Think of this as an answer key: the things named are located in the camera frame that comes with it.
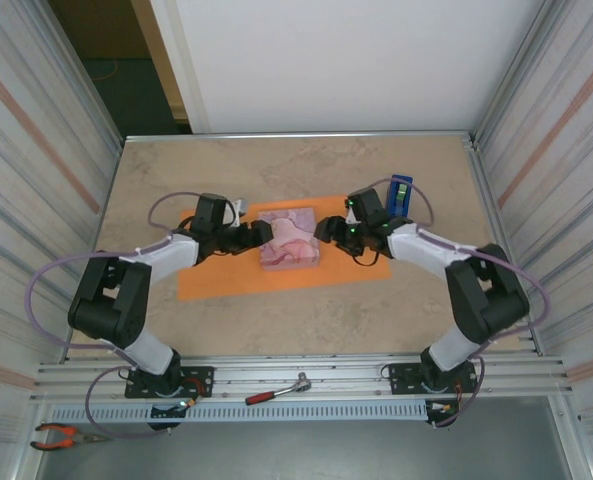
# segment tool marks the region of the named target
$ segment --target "red handle tool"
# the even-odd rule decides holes
[[[312,382],[307,379],[307,375],[305,372],[300,372],[298,374],[298,381],[289,388],[284,388],[283,390],[276,390],[275,392],[265,392],[259,393],[258,395],[252,395],[251,397],[247,397],[245,399],[245,403],[247,405],[256,405],[258,403],[263,403],[272,398],[276,398],[280,395],[285,395],[286,393],[290,392],[305,392],[309,390],[312,386]]]
[[[109,440],[107,437],[102,435],[96,435],[93,433],[80,433],[76,427],[70,425],[63,425],[62,423],[44,423],[39,425],[35,429],[37,432],[45,430],[55,430],[65,435],[65,438],[55,443],[42,443],[42,442],[31,442],[30,447],[35,448],[43,452],[53,452],[62,448],[71,448],[77,443],[91,443],[91,442],[102,442]]]
[[[257,403],[263,403],[268,400],[271,400],[272,398],[276,398],[276,395],[274,394],[274,392],[259,393],[258,395],[253,395],[251,397],[247,397],[245,399],[245,403],[247,405],[256,405]]]

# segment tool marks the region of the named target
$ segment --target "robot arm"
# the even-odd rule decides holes
[[[334,242],[351,256],[369,248],[414,263],[447,282],[456,325],[421,354],[423,382],[432,390],[452,383],[473,353],[529,313],[529,302],[513,272],[462,253],[478,251],[507,261],[498,245],[461,245],[407,218],[391,217],[371,188],[350,194],[346,206],[346,218],[328,217],[319,222],[318,239]]]
[[[145,328],[150,285],[215,252],[237,255],[272,239],[266,222],[240,223],[243,201],[232,204],[233,212],[227,205],[224,197],[203,194],[189,228],[174,230],[161,248],[91,259],[71,303],[70,326],[122,351],[138,367],[143,383],[161,395],[180,384],[180,356]]]

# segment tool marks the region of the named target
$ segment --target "white wall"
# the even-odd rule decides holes
[[[152,0],[195,132],[470,129],[541,0]]]

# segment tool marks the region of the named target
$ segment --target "beige marble surface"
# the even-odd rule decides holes
[[[127,143],[98,247],[157,241],[161,233],[147,225],[146,214],[169,192],[269,202],[349,193],[392,173],[413,176],[429,196],[433,232],[474,245],[489,240],[458,137],[192,137]],[[194,201],[171,199],[155,219],[176,225]],[[410,217],[427,218],[418,195]],[[389,280],[191,302],[176,299],[174,275],[152,287],[147,325],[182,355],[420,352],[453,325],[446,286],[411,264],[391,262],[391,269]],[[79,333],[74,339],[86,341]],[[509,338],[496,348],[518,345]]]

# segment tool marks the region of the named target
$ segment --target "pliers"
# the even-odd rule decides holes
[[[62,423],[43,423],[35,429],[37,432],[56,430],[65,434],[65,438],[60,442],[56,443],[41,443],[31,442],[29,445],[36,450],[43,452],[52,452],[54,450],[60,450],[61,448],[71,448],[77,443],[93,443],[102,442],[109,440],[108,437],[102,435],[96,435],[95,433],[80,433],[76,427],[69,425],[63,425]]]

